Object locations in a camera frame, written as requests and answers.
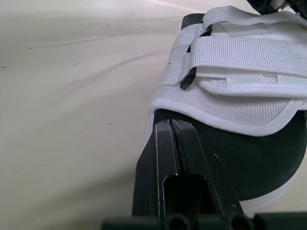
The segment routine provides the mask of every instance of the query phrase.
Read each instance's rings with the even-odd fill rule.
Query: white surface
[[[0,3],[3,230],[95,230],[106,216],[128,215],[149,103],[182,16],[248,5]],[[303,167],[292,189],[266,210],[307,209]]]

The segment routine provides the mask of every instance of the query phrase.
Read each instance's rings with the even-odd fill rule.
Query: white fabric
[[[211,24],[211,36],[198,37]],[[297,15],[212,9],[203,24],[179,33],[151,113],[172,110],[250,136],[275,133],[307,107],[306,54],[307,23]],[[196,80],[183,90],[193,67]]]

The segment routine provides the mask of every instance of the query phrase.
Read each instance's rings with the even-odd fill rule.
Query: black plastic clip
[[[193,67],[190,72],[183,78],[180,87],[182,89],[186,89],[188,88],[194,81],[195,77],[196,77],[196,67]]]

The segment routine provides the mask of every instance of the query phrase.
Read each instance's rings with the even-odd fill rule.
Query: padded liner
[[[203,16],[185,16],[181,29],[199,23]],[[193,124],[200,141],[205,141],[223,161],[240,201],[263,196],[285,184],[305,155],[307,128],[303,111],[298,111],[282,130],[265,137],[219,130],[168,110],[155,111],[153,125],[166,119]]]

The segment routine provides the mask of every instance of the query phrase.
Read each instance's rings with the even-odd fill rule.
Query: velcro strap
[[[203,18],[203,29],[216,23],[233,23],[238,25],[253,25],[258,23],[282,23],[291,22],[306,25],[307,22],[300,16],[282,11],[278,13],[256,15],[239,10],[233,6],[217,7],[209,10]]]
[[[174,51],[177,48],[189,46],[195,38],[201,35],[202,31],[202,24],[190,25],[184,28],[178,34],[171,51]]]
[[[191,46],[193,67],[199,85],[215,94],[307,98],[307,45],[301,43],[200,37]]]

